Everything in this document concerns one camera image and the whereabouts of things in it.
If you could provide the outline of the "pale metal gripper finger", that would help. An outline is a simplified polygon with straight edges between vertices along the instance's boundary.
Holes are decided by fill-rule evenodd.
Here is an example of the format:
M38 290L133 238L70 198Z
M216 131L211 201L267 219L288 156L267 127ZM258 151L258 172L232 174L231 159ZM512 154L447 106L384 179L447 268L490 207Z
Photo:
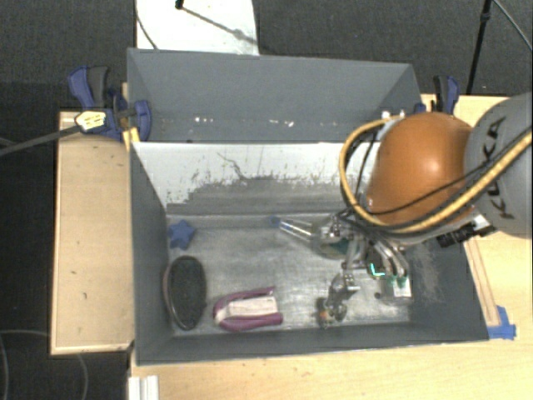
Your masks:
M340 323L347 314L347 302L361 287L357 284L352 271L339 272L328 288L328 295L323 302L323 327Z
M284 233L304 241L323 240L327 234L324 224L290 218L282 218L277 227Z

